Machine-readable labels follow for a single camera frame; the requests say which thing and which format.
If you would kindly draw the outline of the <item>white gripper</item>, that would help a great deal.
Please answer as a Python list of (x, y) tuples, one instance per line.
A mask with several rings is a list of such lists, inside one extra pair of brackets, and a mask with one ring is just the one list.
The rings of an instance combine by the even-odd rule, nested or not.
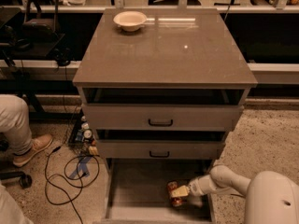
[(193, 178), (188, 187), (183, 185), (180, 187), (172, 188), (170, 196), (172, 198), (187, 197), (189, 194), (192, 196), (204, 196), (208, 194), (209, 179), (207, 175), (198, 176)]

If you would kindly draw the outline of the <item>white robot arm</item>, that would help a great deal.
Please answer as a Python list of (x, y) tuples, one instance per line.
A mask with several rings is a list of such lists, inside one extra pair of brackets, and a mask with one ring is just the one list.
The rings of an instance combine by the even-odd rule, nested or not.
[(197, 176), (187, 185), (178, 187), (174, 181), (167, 188), (173, 205), (181, 204), (182, 197), (238, 193), (246, 199), (244, 224), (299, 224), (299, 186), (273, 171), (248, 179), (216, 165), (208, 175)]

